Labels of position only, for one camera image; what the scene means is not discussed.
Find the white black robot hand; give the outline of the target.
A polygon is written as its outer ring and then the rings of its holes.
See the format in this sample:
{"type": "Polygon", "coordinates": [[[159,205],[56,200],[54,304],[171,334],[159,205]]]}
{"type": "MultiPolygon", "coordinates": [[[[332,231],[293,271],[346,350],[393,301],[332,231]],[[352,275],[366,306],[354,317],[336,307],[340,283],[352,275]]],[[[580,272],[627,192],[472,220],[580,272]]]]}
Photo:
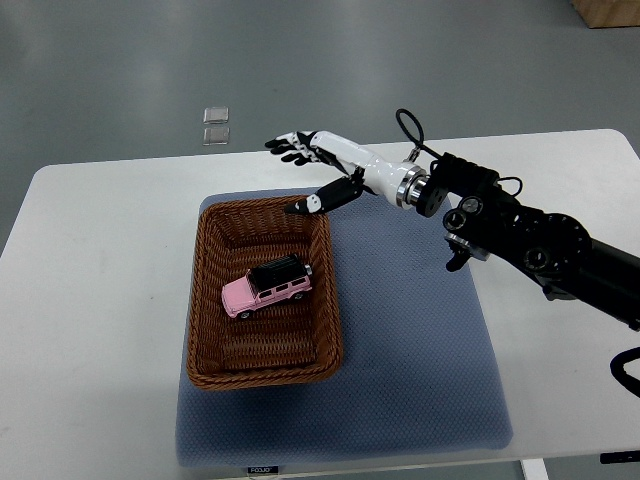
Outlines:
{"type": "Polygon", "coordinates": [[[425,185],[425,170],[414,163],[388,162],[375,152],[328,131],[294,131],[265,143],[282,162],[304,166],[331,164],[345,174],[315,193],[287,204],[284,212],[324,214],[358,199],[364,191],[384,197],[396,206],[411,206],[425,185]]]}

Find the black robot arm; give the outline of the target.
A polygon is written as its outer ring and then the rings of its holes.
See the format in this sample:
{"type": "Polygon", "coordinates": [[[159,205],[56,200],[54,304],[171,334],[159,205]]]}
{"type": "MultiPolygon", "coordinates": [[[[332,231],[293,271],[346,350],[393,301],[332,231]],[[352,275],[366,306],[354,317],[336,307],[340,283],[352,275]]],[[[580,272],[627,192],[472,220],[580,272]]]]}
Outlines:
{"type": "Polygon", "coordinates": [[[328,131],[291,132],[265,146],[284,162],[322,163],[342,174],[287,205],[290,214],[327,213],[368,192],[429,218],[453,193],[460,201],[442,220],[453,253],[447,270],[493,254],[538,284],[548,300],[580,300],[632,330],[639,328],[638,258],[592,238],[566,214],[521,204],[501,187],[503,178],[494,170],[437,152],[423,169],[415,163],[426,148],[421,138],[403,162],[388,162],[328,131]]]}

